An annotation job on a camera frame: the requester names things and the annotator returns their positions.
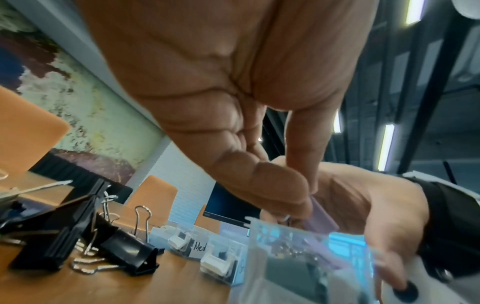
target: wall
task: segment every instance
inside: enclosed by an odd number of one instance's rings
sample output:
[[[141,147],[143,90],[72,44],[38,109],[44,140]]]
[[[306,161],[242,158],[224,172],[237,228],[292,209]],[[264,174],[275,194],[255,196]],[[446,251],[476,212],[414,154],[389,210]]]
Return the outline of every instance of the wall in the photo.
[[[175,222],[193,224],[215,186],[215,181],[166,136],[127,186],[136,188],[149,175],[155,175],[178,188],[169,217]]]
[[[61,117],[71,131],[53,152],[127,183],[161,130],[0,0],[0,85]]]

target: computer screen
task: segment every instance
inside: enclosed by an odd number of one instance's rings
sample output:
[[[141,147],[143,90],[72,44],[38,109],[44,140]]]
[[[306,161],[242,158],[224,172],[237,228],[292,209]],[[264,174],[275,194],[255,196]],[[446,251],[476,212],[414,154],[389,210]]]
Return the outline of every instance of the computer screen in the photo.
[[[228,224],[244,226],[246,216],[260,216],[260,209],[237,198],[219,183],[215,183],[203,215]]]

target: fluorescent light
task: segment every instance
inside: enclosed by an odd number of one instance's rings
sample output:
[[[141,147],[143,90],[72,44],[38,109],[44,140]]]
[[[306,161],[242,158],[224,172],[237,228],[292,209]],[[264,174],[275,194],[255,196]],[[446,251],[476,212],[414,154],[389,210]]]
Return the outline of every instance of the fluorescent light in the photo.
[[[338,111],[335,113],[335,119],[333,121],[333,131],[335,133],[341,133],[342,132],[342,129],[340,127],[340,116],[339,116]]]
[[[390,146],[392,145],[392,138],[394,137],[395,125],[390,124],[385,126],[383,132],[383,139],[381,141],[380,157],[378,158],[378,170],[385,171],[387,161],[389,159]]]
[[[408,12],[406,14],[406,25],[411,25],[422,19],[425,0],[410,0],[408,4]]]

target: small plastic box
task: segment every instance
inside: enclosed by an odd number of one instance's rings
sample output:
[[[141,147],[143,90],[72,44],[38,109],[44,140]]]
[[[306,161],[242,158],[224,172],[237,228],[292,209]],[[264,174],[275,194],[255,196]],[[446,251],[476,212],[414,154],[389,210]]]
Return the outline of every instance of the small plastic box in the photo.
[[[370,304],[373,267],[364,241],[320,235],[255,218],[241,304]]]
[[[151,229],[148,242],[158,249],[169,248],[169,238],[175,234],[178,223],[168,221],[162,227],[153,227]]]
[[[169,249],[183,257],[201,259],[212,234],[214,233],[194,225],[178,224],[168,239]]]
[[[211,235],[200,270],[228,284],[243,282],[248,246],[220,235]]]

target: table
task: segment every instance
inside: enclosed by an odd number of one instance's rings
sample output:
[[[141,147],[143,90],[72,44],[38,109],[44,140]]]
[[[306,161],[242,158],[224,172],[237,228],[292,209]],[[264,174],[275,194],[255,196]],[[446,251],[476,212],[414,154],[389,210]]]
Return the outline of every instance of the table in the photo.
[[[0,181],[1,191],[12,186],[22,189],[51,182],[31,172],[8,181],[9,178]],[[70,186],[61,186],[28,197],[58,205],[71,189]],[[229,286],[201,273],[199,262],[167,251],[157,258],[160,266],[153,275],[139,277],[130,277],[121,270],[82,275],[68,265],[53,274],[8,270],[8,264],[19,251],[19,247],[0,245],[2,303],[228,303]]]

